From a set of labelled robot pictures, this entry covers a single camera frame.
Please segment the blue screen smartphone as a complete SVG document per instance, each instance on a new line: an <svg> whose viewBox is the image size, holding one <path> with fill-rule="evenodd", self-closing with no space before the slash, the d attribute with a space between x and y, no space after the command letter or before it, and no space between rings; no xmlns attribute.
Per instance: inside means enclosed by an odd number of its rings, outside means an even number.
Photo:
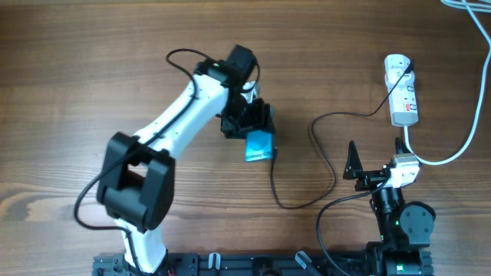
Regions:
<svg viewBox="0 0 491 276"><path fill-rule="evenodd" d="M256 162L272 158L273 135L256 130L248 133L245 140L245 161Z"/></svg>

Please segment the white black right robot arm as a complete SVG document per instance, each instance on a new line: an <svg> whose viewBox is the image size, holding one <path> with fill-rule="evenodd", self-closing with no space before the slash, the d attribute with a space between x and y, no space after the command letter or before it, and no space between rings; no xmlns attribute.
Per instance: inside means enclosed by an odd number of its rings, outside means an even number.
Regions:
<svg viewBox="0 0 491 276"><path fill-rule="evenodd" d="M436 213L428 204L406 202L403 188L415 182L420 171L417 157L396 140L398 148L379 170L365 170L354 141L348 145L344 179L354 179L357 192L368 192L377 219L380 241L367 243L366 275L434 274L430 246Z"/></svg>

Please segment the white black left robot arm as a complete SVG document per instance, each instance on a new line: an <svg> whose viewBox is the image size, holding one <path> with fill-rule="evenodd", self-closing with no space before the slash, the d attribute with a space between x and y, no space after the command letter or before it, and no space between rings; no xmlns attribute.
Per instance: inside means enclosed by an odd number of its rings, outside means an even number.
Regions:
<svg viewBox="0 0 491 276"><path fill-rule="evenodd" d="M215 116L227 139L245 140L245 160L273 157L272 108L250 81L253 57L205 59L184 92L134 135L116 133L107 145L97 200L124 236L121 271L156 275L166 263L161 222L174 197L176 161Z"/></svg>

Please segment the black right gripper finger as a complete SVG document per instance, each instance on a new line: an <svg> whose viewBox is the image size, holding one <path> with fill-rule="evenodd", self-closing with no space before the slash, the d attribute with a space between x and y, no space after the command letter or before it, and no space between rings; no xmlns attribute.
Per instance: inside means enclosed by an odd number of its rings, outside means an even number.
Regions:
<svg viewBox="0 0 491 276"><path fill-rule="evenodd" d="M347 173L360 173L363 171L363 166L358 155L358 150L355 141L350 141L348 144L348 158L344 168Z"/></svg>
<svg viewBox="0 0 491 276"><path fill-rule="evenodd" d="M400 137L396 137L394 142L396 154L406 154L410 152L406 147L405 142Z"/></svg>

